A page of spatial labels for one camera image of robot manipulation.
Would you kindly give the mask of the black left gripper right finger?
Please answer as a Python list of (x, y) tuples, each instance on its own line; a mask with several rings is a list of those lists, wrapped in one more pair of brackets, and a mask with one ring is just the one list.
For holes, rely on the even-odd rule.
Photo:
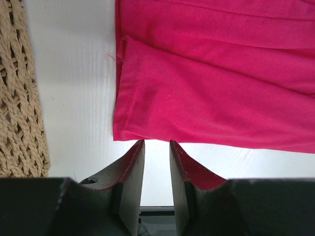
[(175, 140), (170, 141), (170, 172), (177, 235), (185, 236), (201, 214), (197, 190), (209, 192), (226, 182), (189, 156)]

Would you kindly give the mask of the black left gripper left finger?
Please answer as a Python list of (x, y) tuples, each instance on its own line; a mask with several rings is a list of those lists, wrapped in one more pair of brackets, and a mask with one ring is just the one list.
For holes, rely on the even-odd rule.
[(91, 176), (97, 182), (67, 185), (63, 233), (66, 236), (135, 236), (144, 174), (145, 142)]

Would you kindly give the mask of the pink t shirt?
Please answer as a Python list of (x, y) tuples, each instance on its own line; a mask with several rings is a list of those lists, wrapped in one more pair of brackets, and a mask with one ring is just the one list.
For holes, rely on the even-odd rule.
[(115, 23), (115, 141), (314, 153), (314, 1), (118, 0)]

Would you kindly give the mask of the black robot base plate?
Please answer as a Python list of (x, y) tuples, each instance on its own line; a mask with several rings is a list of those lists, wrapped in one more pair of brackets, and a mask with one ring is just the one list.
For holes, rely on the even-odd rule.
[(176, 236), (173, 206), (141, 206), (138, 236)]

